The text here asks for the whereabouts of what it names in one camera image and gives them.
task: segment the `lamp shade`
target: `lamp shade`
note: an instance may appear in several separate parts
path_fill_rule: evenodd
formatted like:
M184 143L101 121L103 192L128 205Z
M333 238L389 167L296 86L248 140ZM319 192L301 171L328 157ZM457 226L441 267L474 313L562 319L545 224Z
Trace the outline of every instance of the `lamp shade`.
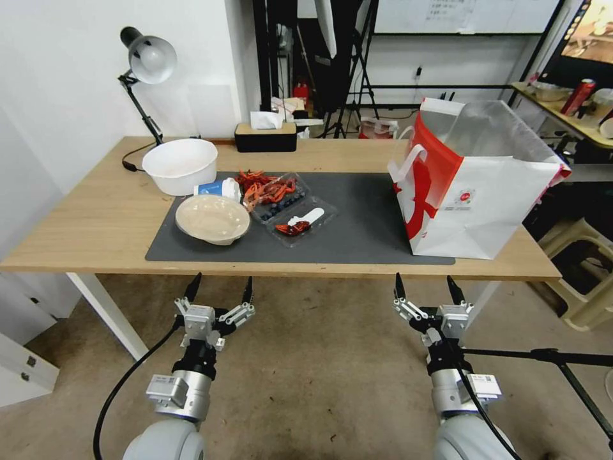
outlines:
M120 37L128 48L130 70L138 80L156 84L172 75L177 65L177 53L169 42L153 35L143 35L134 27L124 27Z

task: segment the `white paper bag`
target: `white paper bag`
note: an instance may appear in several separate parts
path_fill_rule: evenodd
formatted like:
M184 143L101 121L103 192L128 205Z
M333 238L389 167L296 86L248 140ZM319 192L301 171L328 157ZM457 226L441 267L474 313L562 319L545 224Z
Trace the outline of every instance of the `white paper bag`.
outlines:
M493 259L570 169L504 102L450 104L424 100L388 171L413 254Z

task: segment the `desk lamp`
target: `desk lamp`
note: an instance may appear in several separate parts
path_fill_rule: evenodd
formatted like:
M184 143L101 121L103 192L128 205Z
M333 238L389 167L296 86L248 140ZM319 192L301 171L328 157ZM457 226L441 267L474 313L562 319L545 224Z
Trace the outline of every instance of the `desk lamp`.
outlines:
M162 130L153 121L153 118L142 109L139 101L132 93L132 86L139 81L148 84L166 81L177 65L177 53L166 40L153 35L143 35L134 27L124 27L119 37L128 48L130 69L120 75L118 80L132 99L147 129L153 134L156 145L160 145L163 136Z

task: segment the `table leg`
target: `table leg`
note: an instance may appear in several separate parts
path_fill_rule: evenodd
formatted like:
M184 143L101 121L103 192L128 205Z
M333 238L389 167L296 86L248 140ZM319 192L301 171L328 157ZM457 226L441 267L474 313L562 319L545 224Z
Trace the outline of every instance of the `table leg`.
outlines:
M115 336L128 349L135 360L142 358L148 349L139 335L132 328L119 307L110 297L93 273L67 273L68 278L81 291L102 321L113 331Z
M474 303L474 308L469 315L467 328L471 326L475 317L490 300L490 297L492 297L496 289L498 289L500 283L502 283L502 281L477 281L475 286L470 289L469 295L466 296L466 301Z

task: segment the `black tissue box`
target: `black tissue box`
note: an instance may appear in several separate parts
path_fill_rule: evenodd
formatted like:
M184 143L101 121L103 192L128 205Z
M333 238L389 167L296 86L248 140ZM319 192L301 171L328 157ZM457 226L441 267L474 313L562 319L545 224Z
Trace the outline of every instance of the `black tissue box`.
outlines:
M249 123L239 123L234 142L240 152L296 151L296 124L283 123L278 130L254 130Z

